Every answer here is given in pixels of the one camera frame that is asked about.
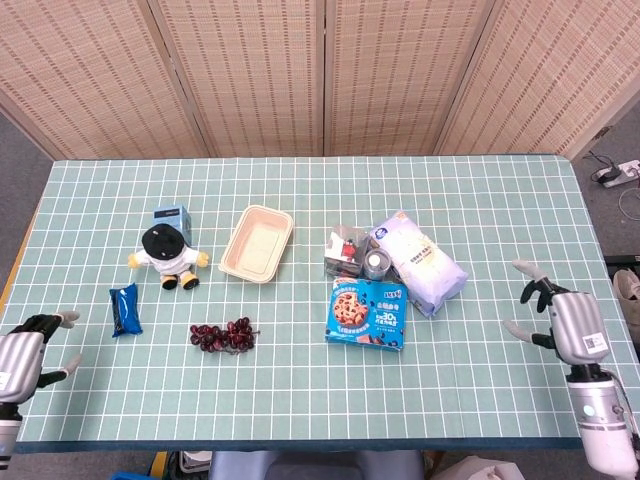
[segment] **green grid tablecloth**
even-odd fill
[[[182,203],[212,254],[193,291],[132,271],[161,204]],[[276,278],[255,285],[217,269],[251,204],[284,210],[294,232]],[[413,307],[402,353],[324,341],[335,224],[370,228],[403,209],[469,272],[432,319]],[[546,331],[517,299],[535,261],[560,285],[593,292],[611,339],[608,366],[640,406],[635,353],[568,161],[555,156],[257,158],[56,162],[2,319],[76,309],[45,368],[82,350],[77,374],[23,408],[22,442],[262,441],[575,437],[567,367],[509,337],[500,321]],[[111,338],[109,288],[136,282],[144,333]],[[192,323],[251,317],[244,355],[203,354]]]

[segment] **cookie image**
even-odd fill
[[[359,327],[367,318],[367,313],[369,308],[360,304],[355,293],[341,293],[333,304],[333,315],[345,327]]]

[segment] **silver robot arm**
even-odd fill
[[[533,278],[524,288],[520,303],[527,303],[534,292],[540,292],[537,310],[542,313],[548,309],[551,328],[549,334],[541,334],[527,332],[509,320],[503,322],[504,326],[522,341],[555,350],[558,358],[571,366],[567,387],[589,465],[617,480],[635,479],[638,427],[622,383],[598,364],[609,354],[609,339],[595,298],[555,285],[529,262],[514,260],[513,265]],[[631,436],[616,387],[625,399]]]
[[[81,356],[64,368],[42,373],[47,343],[58,327],[73,328],[80,314],[59,312],[34,315],[7,335],[0,336],[0,480],[9,467],[22,416],[18,407],[36,389],[64,380],[78,368]]]

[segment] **can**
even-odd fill
[[[369,280],[382,280],[391,268],[391,257],[381,248],[374,248],[364,257],[364,275]]]

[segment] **white plush figure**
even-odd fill
[[[189,248],[182,234],[166,223],[154,225],[142,236],[144,250],[129,255],[129,267],[153,265],[160,274],[162,288],[172,290],[178,285],[191,290],[200,280],[191,271],[193,265],[206,267],[209,255]]]

